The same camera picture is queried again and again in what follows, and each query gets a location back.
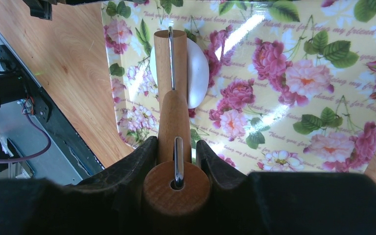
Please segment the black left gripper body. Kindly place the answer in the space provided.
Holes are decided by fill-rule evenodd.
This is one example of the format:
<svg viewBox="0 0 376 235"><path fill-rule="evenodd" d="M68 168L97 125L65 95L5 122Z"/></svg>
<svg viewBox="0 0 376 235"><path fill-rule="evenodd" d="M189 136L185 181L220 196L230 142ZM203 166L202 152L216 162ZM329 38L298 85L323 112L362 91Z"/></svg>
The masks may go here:
<svg viewBox="0 0 376 235"><path fill-rule="evenodd" d="M23 0L23 2L29 7L31 16L43 20L52 20L53 5L77 6L101 2L101 0Z"/></svg>

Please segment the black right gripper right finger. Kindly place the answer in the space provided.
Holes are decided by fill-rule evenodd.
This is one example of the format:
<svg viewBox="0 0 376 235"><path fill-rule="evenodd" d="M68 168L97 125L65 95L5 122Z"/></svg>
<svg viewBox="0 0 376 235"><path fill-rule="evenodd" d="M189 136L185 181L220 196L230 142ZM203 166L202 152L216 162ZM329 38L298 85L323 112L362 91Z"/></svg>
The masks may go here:
<svg viewBox="0 0 376 235"><path fill-rule="evenodd" d="M203 140L211 182L210 235L376 235L376 184L357 173L241 173Z"/></svg>

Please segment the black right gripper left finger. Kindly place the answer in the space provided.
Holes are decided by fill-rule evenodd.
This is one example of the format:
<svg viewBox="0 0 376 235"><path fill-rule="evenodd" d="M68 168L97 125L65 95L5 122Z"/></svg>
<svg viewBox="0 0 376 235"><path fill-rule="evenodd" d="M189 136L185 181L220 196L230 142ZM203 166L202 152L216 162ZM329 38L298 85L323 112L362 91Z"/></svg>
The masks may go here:
<svg viewBox="0 0 376 235"><path fill-rule="evenodd" d="M77 185L0 179L0 235L137 235L145 232L141 188L158 139Z"/></svg>

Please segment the wooden rolling pin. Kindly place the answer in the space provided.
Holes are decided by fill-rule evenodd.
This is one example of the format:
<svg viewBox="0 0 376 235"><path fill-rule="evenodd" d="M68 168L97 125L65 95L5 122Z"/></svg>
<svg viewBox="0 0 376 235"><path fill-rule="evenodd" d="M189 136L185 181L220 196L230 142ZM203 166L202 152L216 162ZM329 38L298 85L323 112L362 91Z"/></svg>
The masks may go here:
<svg viewBox="0 0 376 235"><path fill-rule="evenodd" d="M157 164L145 177L141 210L155 235L190 235L210 197L207 175L191 162L187 35L171 26L154 34L160 99Z"/></svg>

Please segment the floral yellow tray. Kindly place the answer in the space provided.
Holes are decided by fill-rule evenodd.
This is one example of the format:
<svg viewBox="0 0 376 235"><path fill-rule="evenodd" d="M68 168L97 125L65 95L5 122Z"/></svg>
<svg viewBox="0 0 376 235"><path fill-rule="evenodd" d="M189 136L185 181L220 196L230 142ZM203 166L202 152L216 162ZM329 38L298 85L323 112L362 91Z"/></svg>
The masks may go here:
<svg viewBox="0 0 376 235"><path fill-rule="evenodd" d="M118 134L159 128L154 33L172 25L209 72L190 110L206 141L250 171L364 172L376 152L376 0L148 0L102 4Z"/></svg>

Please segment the white dough ball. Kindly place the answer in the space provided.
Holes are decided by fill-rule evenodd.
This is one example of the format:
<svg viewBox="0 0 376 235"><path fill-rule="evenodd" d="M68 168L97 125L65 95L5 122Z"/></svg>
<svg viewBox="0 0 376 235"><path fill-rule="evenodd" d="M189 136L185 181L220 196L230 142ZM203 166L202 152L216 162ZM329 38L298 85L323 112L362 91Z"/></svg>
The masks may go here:
<svg viewBox="0 0 376 235"><path fill-rule="evenodd" d="M209 65L201 48L187 39L188 108L197 108L206 96L209 82Z"/></svg>

